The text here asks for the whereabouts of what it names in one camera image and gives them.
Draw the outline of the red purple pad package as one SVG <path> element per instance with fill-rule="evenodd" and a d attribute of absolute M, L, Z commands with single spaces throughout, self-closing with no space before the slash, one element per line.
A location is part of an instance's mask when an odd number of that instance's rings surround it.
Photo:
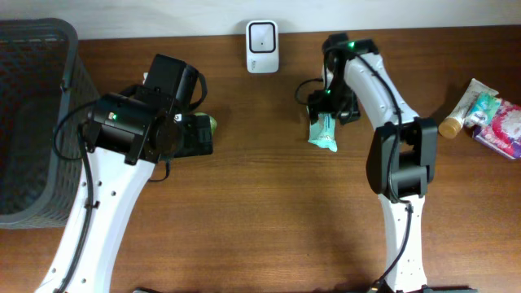
<path fill-rule="evenodd" d="M 520 158 L 520 106 L 503 100 L 489 125 L 477 126 L 477 142 L 509 160 Z"/>

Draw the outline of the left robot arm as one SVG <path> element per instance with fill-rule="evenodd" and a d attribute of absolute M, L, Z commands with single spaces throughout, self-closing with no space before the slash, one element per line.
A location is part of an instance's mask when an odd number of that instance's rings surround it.
<path fill-rule="evenodd" d="M 210 155 L 212 123 L 195 114 L 208 87 L 188 63 L 157 54 L 143 83 L 91 103 L 77 126 L 79 186 L 39 292 L 108 292 L 130 215 L 159 162 Z"/>

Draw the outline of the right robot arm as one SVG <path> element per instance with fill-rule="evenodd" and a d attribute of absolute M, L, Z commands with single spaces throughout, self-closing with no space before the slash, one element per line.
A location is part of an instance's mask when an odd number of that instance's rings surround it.
<path fill-rule="evenodd" d="M 331 34 L 322 55 L 323 87 L 305 102 L 311 125 L 326 117 L 345 125 L 366 114 L 374 130 L 366 176 L 383 209 L 386 264 L 368 290 L 471 291 L 429 286 L 422 263 L 422 210 L 436 170 L 436 122 L 422 118 L 401 97 L 373 40 Z"/>

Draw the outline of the light green item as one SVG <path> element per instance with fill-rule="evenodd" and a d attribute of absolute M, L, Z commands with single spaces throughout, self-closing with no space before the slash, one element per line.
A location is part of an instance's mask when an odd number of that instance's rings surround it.
<path fill-rule="evenodd" d="M 209 119 L 211 133 L 212 133 L 212 135 L 214 135 L 216 130 L 217 130 L 217 121 L 212 116 L 210 116 L 210 115 L 208 115 L 207 113 L 204 113 L 204 112 L 196 112 L 195 115 L 196 116 L 205 116 L 205 117 L 207 117 Z"/>

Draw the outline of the small teal tissue pack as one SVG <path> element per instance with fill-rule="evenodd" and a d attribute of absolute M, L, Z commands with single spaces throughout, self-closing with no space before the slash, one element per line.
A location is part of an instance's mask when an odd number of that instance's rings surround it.
<path fill-rule="evenodd" d="M 501 99 L 482 92 L 468 111 L 464 125 L 466 127 L 488 126 L 501 106 Z"/>

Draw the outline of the mint green wipes pouch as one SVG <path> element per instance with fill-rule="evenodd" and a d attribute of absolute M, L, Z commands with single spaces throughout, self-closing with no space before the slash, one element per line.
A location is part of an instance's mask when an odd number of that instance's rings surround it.
<path fill-rule="evenodd" d="M 337 152 L 338 147 L 335 140 L 335 119 L 332 118 L 331 114 L 318 114 L 318 120 L 309 125 L 308 142 L 322 149 Z"/>

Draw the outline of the white floral cream tube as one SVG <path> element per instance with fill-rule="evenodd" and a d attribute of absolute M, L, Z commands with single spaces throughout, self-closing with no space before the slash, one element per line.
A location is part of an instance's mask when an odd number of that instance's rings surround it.
<path fill-rule="evenodd" d="M 458 104 L 440 123 L 438 130 L 441 136 L 453 139 L 462 131 L 466 114 L 481 93 L 491 94 L 492 96 L 499 94 L 497 90 L 494 90 L 473 78 Z"/>

